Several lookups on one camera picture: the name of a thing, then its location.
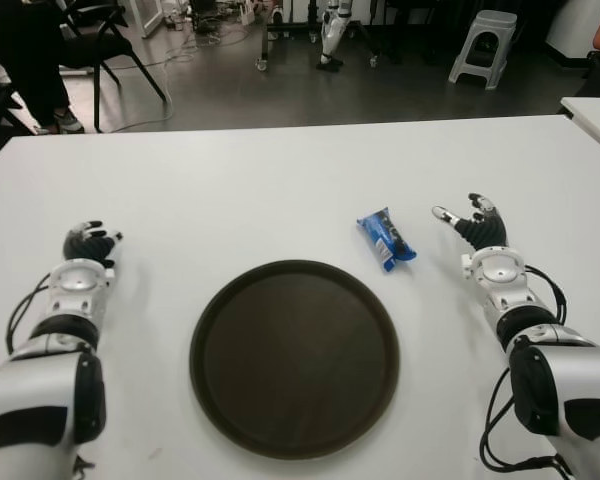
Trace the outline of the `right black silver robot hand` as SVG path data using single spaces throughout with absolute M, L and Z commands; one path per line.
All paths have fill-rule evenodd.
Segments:
M 435 218 L 450 225 L 474 250 L 507 247 L 506 226 L 495 204 L 479 193 L 469 193 L 474 208 L 471 218 L 459 217 L 441 206 L 431 211 Z

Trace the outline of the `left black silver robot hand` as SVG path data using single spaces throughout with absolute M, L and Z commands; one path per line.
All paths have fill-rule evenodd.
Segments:
M 121 232 L 105 229 L 102 221 L 83 222 L 66 234 L 62 247 L 63 258 L 93 260 L 105 269 L 112 269 L 115 266 L 113 252 L 122 240 Z

